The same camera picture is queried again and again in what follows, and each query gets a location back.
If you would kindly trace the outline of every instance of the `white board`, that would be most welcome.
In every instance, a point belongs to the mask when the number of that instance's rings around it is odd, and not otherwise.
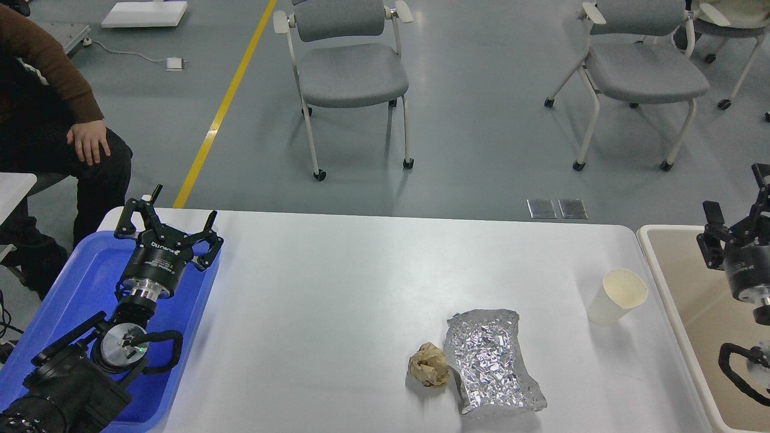
[[[120,2],[102,21],[102,27],[174,27],[187,2]]]

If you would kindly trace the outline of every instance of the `metal floor plate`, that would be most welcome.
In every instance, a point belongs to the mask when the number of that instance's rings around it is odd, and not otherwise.
[[[62,44],[65,54],[69,54],[91,32],[87,24],[41,22],[38,25]]]
[[[569,220],[587,220],[588,213],[583,206],[583,200],[579,199],[559,199],[559,208],[561,215]]]
[[[530,216],[536,220],[553,220],[556,218],[554,202],[548,199],[527,199]]]

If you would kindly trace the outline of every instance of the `blue tray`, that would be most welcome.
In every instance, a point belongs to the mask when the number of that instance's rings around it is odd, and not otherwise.
[[[33,370],[29,361],[34,356],[100,310],[110,317],[117,305],[113,294],[115,283],[135,246],[131,240],[117,240],[112,232],[102,231],[86,237],[75,248],[23,338],[0,370],[0,410],[27,392],[22,382]],[[198,247],[200,249],[195,251],[201,253],[207,244]],[[184,345],[179,364],[164,374],[142,374],[134,380],[127,388],[133,398],[131,404],[104,431],[148,431],[166,415],[176,395],[218,267],[218,257],[205,272],[188,264],[176,295],[158,300],[158,309],[149,322],[148,332],[173,329],[182,333]],[[150,344],[147,352],[149,366],[164,365],[170,354],[170,342]]]

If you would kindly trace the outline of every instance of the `gray floor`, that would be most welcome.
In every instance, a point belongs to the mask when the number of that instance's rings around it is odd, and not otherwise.
[[[35,0],[39,22],[84,22],[111,49],[189,60],[183,72],[98,46],[73,61],[95,90],[106,122],[134,149],[130,196],[165,185],[171,206],[225,94],[267,0],[190,2],[175,29],[101,29],[114,2]],[[415,23],[402,25],[410,77],[409,119],[415,166],[404,171],[399,105],[313,113],[317,183],[293,83],[286,40],[268,25],[219,129],[186,207],[342,213],[473,220],[530,220],[527,198],[579,198],[588,223],[633,230],[655,223],[702,224],[701,202],[722,203],[728,221],[756,198],[750,171],[770,163],[770,52],[762,48],[733,106],[715,108],[737,80],[753,40],[730,42],[717,62],[699,59],[718,41],[704,36],[693,56],[711,91],[674,169],[657,165],[681,127],[686,104],[642,106],[601,98],[602,113],[581,173],[571,169],[591,100],[573,77],[554,109],[543,100],[577,60],[577,0],[446,2],[411,0]],[[276,9],[290,10],[288,0]],[[385,41],[392,42],[386,27]],[[308,46],[335,44],[315,42]],[[69,245],[75,181],[31,200],[40,227]],[[0,275],[15,324],[35,298]]]

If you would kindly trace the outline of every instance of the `yellow floor line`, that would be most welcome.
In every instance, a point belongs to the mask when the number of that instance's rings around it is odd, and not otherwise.
[[[262,36],[262,30],[265,29],[265,25],[267,25],[267,21],[270,19],[270,15],[273,13],[273,8],[275,5],[276,0],[270,0],[270,2],[267,4],[267,7],[265,8],[265,12],[262,14],[262,18],[259,20],[259,25],[256,27],[256,30],[254,30],[254,35],[251,37],[251,41],[249,42],[249,46],[246,48],[246,52],[243,53],[241,62],[238,65],[238,69],[236,70],[236,74],[233,76],[233,80],[230,81],[230,86],[227,88],[227,92],[225,93],[225,97],[222,99],[222,103],[219,104],[219,109],[216,110],[214,120],[211,122],[211,126],[209,126],[209,132],[206,133],[206,138],[203,139],[203,144],[201,144],[200,149],[198,149],[198,155],[196,155],[195,160],[192,162],[193,165],[190,167],[189,172],[187,172],[187,177],[182,184],[182,188],[179,189],[179,194],[176,195],[176,200],[174,200],[173,205],[175,208],[184,207],[190,192],[193,190],[195,181],[198,179],[198,175],[200,174],[200,169],[203,167],[203,163],[206,161],[206,157],[209,155],[211,145],[214,144],[214,139],[216,138],[216,134],[219,132],[219,127],[222,125],[225,114],[227,114],[227,110],[230,108],[230,103],[233,101],[233,97],[238,91],[238,86],[240,85],[241,79],[243,78],[243,74],[246,72],[246,68],[249,67],[249,61],[254,54],[256,44],[259,42],[259,37]]]

